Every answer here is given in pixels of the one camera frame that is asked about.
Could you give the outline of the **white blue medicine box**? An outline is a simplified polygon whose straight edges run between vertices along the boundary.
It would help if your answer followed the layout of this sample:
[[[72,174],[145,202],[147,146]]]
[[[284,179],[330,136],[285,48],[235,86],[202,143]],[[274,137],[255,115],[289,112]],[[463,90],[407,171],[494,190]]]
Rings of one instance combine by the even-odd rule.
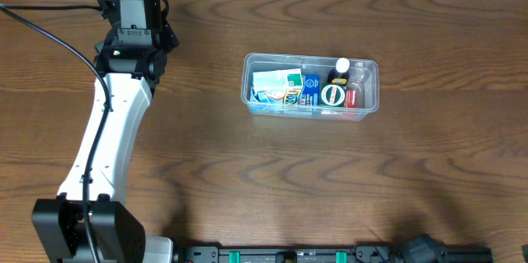
[[[256,93],[300,89],[303,78],[300,68],[255,72],[252,74],[252,89]]]

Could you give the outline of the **blue fever patch box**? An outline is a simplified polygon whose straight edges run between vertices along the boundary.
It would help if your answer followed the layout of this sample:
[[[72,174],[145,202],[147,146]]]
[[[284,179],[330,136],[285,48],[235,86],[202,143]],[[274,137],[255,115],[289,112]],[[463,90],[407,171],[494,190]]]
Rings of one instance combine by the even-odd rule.
[[[288,90],[271,90],[259,92],[252,87],[250,101],[271,104],[316,106],[319,98],[319,76],[303,74],[303,87],[301,90],[290,88]]]

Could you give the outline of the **dark green square box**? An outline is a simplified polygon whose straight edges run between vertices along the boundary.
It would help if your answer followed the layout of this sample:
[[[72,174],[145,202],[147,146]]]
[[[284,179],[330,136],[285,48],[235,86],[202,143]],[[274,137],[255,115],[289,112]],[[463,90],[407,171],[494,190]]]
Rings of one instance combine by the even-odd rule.
[[[347,87],[337,84],[323,84],[318,100],[321,106],[343,107],[346,100]]]

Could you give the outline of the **dark bottle white cap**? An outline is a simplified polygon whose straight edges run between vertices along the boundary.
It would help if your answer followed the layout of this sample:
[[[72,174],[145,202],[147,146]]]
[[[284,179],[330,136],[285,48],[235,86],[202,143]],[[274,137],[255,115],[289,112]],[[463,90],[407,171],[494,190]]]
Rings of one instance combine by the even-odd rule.
[[[347,85],[350,78],[350,61],[346,58],[339,58],[334,66],[328,73],[327,82],[336,85]]]

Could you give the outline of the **red white medicine box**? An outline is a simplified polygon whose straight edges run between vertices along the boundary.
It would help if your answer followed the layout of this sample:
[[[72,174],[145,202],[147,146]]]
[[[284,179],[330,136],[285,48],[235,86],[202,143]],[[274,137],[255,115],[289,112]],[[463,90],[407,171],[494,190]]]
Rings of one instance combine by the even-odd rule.
[[[323,110],[322,113],[325,115],[346,115],[345,109],[356,108],[356,90],[350,90],[347,88],[346,100],[343,107],[334,107],[337,110]]]

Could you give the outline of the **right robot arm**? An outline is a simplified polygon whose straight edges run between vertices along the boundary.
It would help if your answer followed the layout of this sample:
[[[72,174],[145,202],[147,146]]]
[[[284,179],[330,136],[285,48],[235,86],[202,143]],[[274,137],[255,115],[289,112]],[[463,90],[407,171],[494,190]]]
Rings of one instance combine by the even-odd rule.
[[[421,234],[393,248],[390,262],[396,263],[493,263],[488,247],[455,247]]]

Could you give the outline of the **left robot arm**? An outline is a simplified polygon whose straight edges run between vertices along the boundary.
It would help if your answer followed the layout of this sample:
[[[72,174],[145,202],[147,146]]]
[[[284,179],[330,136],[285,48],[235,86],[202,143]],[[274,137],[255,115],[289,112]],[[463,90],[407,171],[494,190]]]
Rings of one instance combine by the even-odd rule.
[[[95,46],[90,118],[68,176],[55,198],[35,202],[32,223],[51,262],[173,262],[173,240],[148,235],[125,207],[136,134],[179,45],[168,0],[98,3],[111,29]]]

